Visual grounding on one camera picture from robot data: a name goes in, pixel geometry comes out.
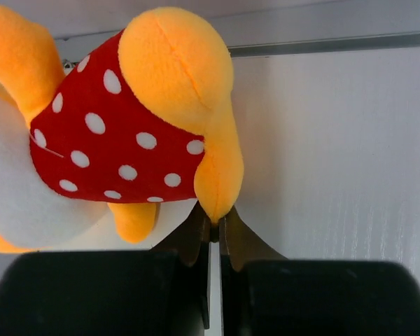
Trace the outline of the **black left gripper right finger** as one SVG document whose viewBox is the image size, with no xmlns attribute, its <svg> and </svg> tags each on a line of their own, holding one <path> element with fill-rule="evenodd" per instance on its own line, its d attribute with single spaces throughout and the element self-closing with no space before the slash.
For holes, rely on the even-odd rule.
<svg viewBox="0 0 420 336">
<path fill-rule="evenodd" d="M 286 257 L 261 239 L 235 208 L 218 224 L 223 335 L 249 335 L 250 289 L 244 269 L 254 262 Z"/>
</svg>

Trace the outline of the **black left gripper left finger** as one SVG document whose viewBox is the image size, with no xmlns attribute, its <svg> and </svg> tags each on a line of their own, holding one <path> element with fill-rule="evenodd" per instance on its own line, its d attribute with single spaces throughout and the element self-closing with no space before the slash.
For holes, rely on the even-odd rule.
<svg viewBox="0 0 420 336">
<path fill-rule="evenodd" d="M 173 293 L 170 295 L 172 329 L 208 329 L 210 327 L 209 222 L 200 204 L 172 233 L 156 244 L 152 252 L 176 255 Z"/>
</svg>

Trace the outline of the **orange plush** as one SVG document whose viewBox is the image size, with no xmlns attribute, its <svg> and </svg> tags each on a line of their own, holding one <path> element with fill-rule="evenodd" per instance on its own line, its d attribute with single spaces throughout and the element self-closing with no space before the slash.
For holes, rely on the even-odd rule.
<svg viewBox="0 0 420 336">
<path fill-rule="evenodd" d="M 182 8 L 147 10 L 65 73 L 48 30 L 0 5 L 0 253 L 51 248 L 113 214 L 143 241 L 165 202 L 212 223 L 244 174 L 232 59 Z"/>
</svg>

